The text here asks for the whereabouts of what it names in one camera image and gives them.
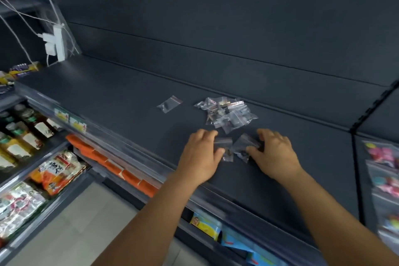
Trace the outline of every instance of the right hand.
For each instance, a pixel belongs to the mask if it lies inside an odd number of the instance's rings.
[[[247,152],[266,175],[284,185],[303,171],[287,137],[269,129],[259,128],[257,132],[260,140],[265,142],[265,149],[261,152],[248,146]]]

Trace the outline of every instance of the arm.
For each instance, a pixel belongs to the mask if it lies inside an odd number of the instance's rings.
[[[265,142],[264,152],[248,147],[248,153],[290,193],[330,266],[399,265],[399,256],[302,169],[287,137],[268,129],[258,134]]]
[[[216,135],[200,129],[190,136],[177,170],[92,266],[162,265],[187,201],[222,159],[224,149],[213,153]]]

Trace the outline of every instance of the pile of small bags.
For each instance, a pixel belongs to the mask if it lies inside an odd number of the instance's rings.
[[[258,118],[240,99],[206,98],[205,101],[194,106],[208,112],[206,125],[214,125],[215,128],[221,127],[226,135]]]

